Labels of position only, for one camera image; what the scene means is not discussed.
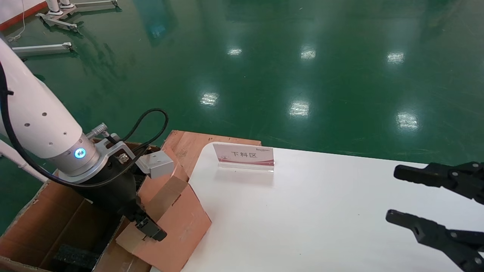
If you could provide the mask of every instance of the green epoxy floor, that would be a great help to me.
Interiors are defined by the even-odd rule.
[[[420,163],[483,160],[482,1],[119,5],[76,15],[82,35],[29,18],[13,44],[73,43],[77,55],[26,65],[85,132],[105,122],[124,135],[144,110],[161,107],[168,131]],[[151,116],[132,140],[145,141],[160,123]],[[40,186],[11,167],[0,160],[0,230]]]

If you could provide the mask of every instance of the open cardboard box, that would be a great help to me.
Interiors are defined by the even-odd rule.
[[[137,146],[127,144],[131,149]],[[148,188],[143,191],[150,194]],[[128,225],[128,220],[119,222],[119,217],[91,205],[71,188],[46,182],[0,237],[0,270],[54,272],[52,260],[62,244],[99,250],[99,240],[110,233],[93,272],[148,272],[151,265],[114,241]],[[108,230],[112,226],[117,227],[114,235]]]
[[[180,272],[212,222],[203,210],[183,167],[171,150],[164,150],[175,162],[171,175],[146,178],[138,195],[146,212],[167,237],[158,242],[130,223],[116,238],[128,252],[163,272]]]

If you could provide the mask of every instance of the white table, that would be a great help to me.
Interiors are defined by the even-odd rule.
[[[274,159],[274,173],[223,169],[203,149],[190,184],[212,226],[182,272],[458,272],[387,210],[484,231],[482,205],[393,177],[425,165],[288,149]]]

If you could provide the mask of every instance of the black cable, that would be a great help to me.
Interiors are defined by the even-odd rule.
[[[160,112],[162,112],[162,113],[165,115],[165,118],[168,118],[168,114],[167,114],[167,113],[166,113],[164,110],[162,110],[162,109],[160,109],[160,108],[152,108],[152,109],[149,109],[149,110],[145,111],[145,112],[144,112],[144,113],[143,113],[143,114],[142,114],[142,115],[141,115],[141,116],[138,118],[138,120],[136,121],[136,123],[135,123],[135,125],[133,126],[133,128],[131,129],[131,131],[130,131],[130,132],[128,132],[128,134],[127,134],[127,135],[126,135],[124,138],[122,138],[122,139],[121,139],[121,141],[125,142],[125,141],[126,141],[128,138],[129,138],[129,137],[131,137],[131,136],[133,135],[133,133],[135,132],[135,130],[138,128],[138,126],[139,126],[139,124],[141,123],[141,121],[143,121],[143,119],[144,119],[144,118],[145,118],[145,117],[146,117],[148,114],[150,114],[151,112],[154,112],[154,111],[160,111]]]
[[[63,180],[59,177],[52,175],[51,173],[46,171],[44,168],[42,168],[38,164],[36,164],[32,160],[32,158],[27,154],[25,149],[22,147],[22,145],[18,141],[18,138],[15,135],[14,129],[12,127],[12,123],[10,121],[10,114],[9,114],[9,111],[8,111],[8,97],[9,97],[9,95],[14,95],[14,93],[9,91],[8,88],[7,88],[7,79],[5,77],[5,72],[3,70],[3,66],[0,62],[0,114],[1,114],[2,121],[3,121],[3,125],[5,127],[5,131],[7,133],[8,138],[10,139],[10,142],[12,143],[13,148],[15,150],[17,150],[17,152],[25,160],[25,162],[27,162],[27,164],[30,165],[33,169],[35,169],[37,172],[41,173],[42,175],[46,176],[47,178],[49,178],[50,180],[52,180],[54,182],[57,182],[59,184],[62,184],[62,185],[65,185],[65,186],[68,186],[68,187],[71,187],[71,188],[83,188],[83,189],[97,188],[97,187],[101,187],[101,186],[104,186],[104,185],[112,182],[113,180],[115,180],[116,178],[118,178],[119,176],[121,176],[122,174],[127,172],[135,164],[135,162],[150,148],[149,144],[151,142],[155,141],[159,136],[161,136],[161,134],[163,134],[163,132],[165,131],[166,126],[168,125],[168,114],[161,109],[151,109],[151,110],[148,110],[147,112],[143,113],[142,116],[144,117],[152,111],[161,111],[161,112],[163,112],[163,114],[166,117],[165,123],[163,124],[163,128],[161,129],[161,131],[154,138],[150,139],[151,142],[148,141],[148,142],[142,144],[142,146],[146,145],[145,149],[142,152],[138,153],[134,157],[134,159],[131,160],[130,163],[128,163],[128,165],[123,169],[123,171],[118,173],[113,178],[102,181],[100,183],[96,183],[96,184],[89,184],[89,185],[75,184],[75,183],[70,183],[68,181],[65,181],[65,180]],[[141,122],[141,120],[138,120],[137,124],[135,125],[135,128],[130,132],[131,134],[134,132],[134,130],[136,130],[136,128],[137,128],[137,126],[139,125],[140,122]]]
[[[118,141],[116,141],[113,137],[111,136],[106,136],[105,137],[110,143],[112,143],[113,145],[117,144]]]

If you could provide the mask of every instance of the white robotic arm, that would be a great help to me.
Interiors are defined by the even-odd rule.
[[[165,115],[162,130],[130,150],[124,141],[153,111]],[[123,139],[109,134],[104,124],[86,136],[62,102],[0,39],[0,113],[0,133],[9,137],[15,150],[34,170],[72,187],[94,205],[126,216],[148,237],[161,241],[166,236],[144,211],[130,171],[132,166],[137,167],[152,178],[172,172],[173,162],[164,152],[146,154],[150,143],[166,129],[168,116],[163,110],[145,112]],[[105,139],[94,144],[91,138],[99,134]],[[38,166],[24,148],[55,165],[59,176]]]

